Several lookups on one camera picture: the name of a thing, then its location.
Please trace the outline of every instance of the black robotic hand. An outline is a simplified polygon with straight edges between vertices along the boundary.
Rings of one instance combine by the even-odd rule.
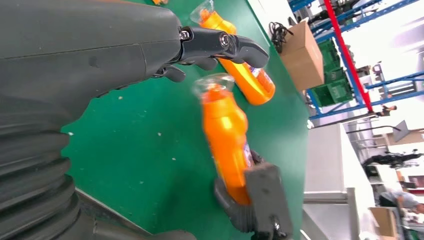
[[[231,60],[237,64],[247,63],[262,68],[268,62],[268,54],[247,37],[228,34],[221,30],[186,26],[179,33],[181,51],[178,57],[160,68],[153,76],[167,77],[173,82],[182,82],[185,73],[171,64],[197,65],[204,70],[214,69],[217,58]]]
[[[290,219],[280,170],[251,150],[254,167],[244,173],[251,204],[238,204],[227,192],[224,181],[214,181],[214,195],[232,225],[243,233],[254,232],[251,240],[290,240]]]
[[[263,67],[248,38],[182,28],[169,9],[123,0],[0,0],[0,238],[121,240],[133,236],[80,211],[61,128],[91,99],[151,77],[175,82],[174,64],[216,58]],[[187,232],[152,236],[194,240]]]

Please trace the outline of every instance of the black cable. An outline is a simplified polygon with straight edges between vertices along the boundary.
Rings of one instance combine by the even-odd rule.
[[[280,54],[283,51],[283,43],[286,43],[287,33],[293,35],[293,32],[287,29],[279,22],[270,22],[269,31],[271,32],[271,41],[275,49]]]

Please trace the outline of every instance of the cardboard box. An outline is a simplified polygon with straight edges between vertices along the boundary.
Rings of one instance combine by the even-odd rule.
[[[374,215],[374,218],[378,223],[378,231],[380,235],[396,239],[398,237],[398,228],[396,226],[395,214],[392,210],[378,206],[370,207],[369,210],[372,212],[372,215]]]
[[[292,26],[285,36],[280,58],[297,90],[324,84],[323,55],[306,21]]]
[[[398,240],[398,238],[394,236],[380,236],[380,240]]]

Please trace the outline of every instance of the green table surface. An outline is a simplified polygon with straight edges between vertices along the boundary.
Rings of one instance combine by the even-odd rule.
[[[164,7],[183,25],[195,26],[189,14],[201,2],[169,0]],[[265,69],[276,86],[272,100],[253,106],[237,87],[233,92],[248,117],[250,147],[281,169],[294,239],[299,239],[307,110],[247,1],[215,0],[215,8],[239,35],[270,54]],[[72,159],[69,174],[78,188],[151,233],[182,229],[198,240],[249,240],[251,234],[234,229],[215,201],[217,173],[202,131],[201,108],[191,92],[193,81],[224,69],[180,68],[187,74],[182,83],[149,79],[93,99],[81,119],[63,129],[73,133],[63,151]]]

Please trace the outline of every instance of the detergent bottle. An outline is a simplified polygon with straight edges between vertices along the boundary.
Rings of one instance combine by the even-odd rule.
[[[249,205],[244,170],[254,162],[246,139],[248,120],[234,100],[233,85],[232,76],[217,73],[195,81],[193,91],[202,106],[203,131],[218,175],[237,203]]]
[[[236,27],[225,21],[214,9],[214,1],[206,0],[190,14],[192,21],[207,29],[216,29],[228,34],[236,34]],[[219,60],[225,70],[235,78],[235,83],[252,105],[268,102],[276,87],[262,68],[251,67],[247,63],[237,64],[230,60]]]

